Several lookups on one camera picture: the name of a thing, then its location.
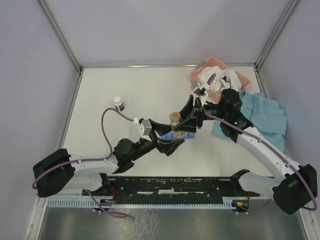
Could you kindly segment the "blue weekly pill organizer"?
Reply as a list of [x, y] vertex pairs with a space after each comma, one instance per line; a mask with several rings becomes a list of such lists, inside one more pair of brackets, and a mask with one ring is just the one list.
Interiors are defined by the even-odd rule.
[[187, 132], [187, 131], [170, 131], [165, 135], [161, 136], [163, 140], [191, 140], [196, 137], [194, 132]]

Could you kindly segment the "clear bottle of yellow capsules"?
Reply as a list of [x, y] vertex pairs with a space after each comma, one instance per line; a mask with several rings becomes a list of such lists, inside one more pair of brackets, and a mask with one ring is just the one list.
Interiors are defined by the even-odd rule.
[[169, 115], [169, 119], [170, 119], [170, 125], [172, 127], [172, 131], [173, 131], [173, 136], [175, 139], [182, 139], [184, 138], [187, 133], [185, 131], [177, 131], [177, 130], [174, 130], [174, 127], [176, 127], [179, 123], [180, 123], [180, 120], [182, 119], [181, 118], [181, 114], [177, 111], [175, 112], [172, 112], [170, 115]]

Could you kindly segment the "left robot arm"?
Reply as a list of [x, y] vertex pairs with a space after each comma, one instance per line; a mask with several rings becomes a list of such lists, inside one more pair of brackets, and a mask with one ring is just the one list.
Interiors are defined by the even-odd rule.
[[127, 172], [136, 160], [153, 150], [170, 156], [185, 141], [159, 138], [159, 124], [151, 120], [134, 118], [131, 122], [138, 126], [139, 141], [123, 138], [108, 155], [80, 156], [61, 148], [35, 164], [32, 188], [37, 195], [47, 198], [63, 191], [82, 190], [106, 195], [111, 189], [109, 175]]

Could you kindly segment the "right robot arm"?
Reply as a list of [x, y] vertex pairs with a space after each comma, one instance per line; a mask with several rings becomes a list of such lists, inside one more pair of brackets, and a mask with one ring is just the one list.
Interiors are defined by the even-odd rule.
[[196, 132], [207, 120], [218, 120], [223, 134], [234, 143], [248, 150], [271, 173], [270, 177], [240, 170], [229, 183], [231, 193], [236, 196], [253, 192], [273, 200], [286, 214], [292, 215], [300, 209], [318, 209], [317, 171], [310, 164], [302, 166], [274, 147], [253, 123], [241, 113], [240, 94], [225, 89], [217, 104], [207, 102], [205, 88], [192, 90], [197, 97], [190, 96], [181, 110], [181, 122], [174, 131]]

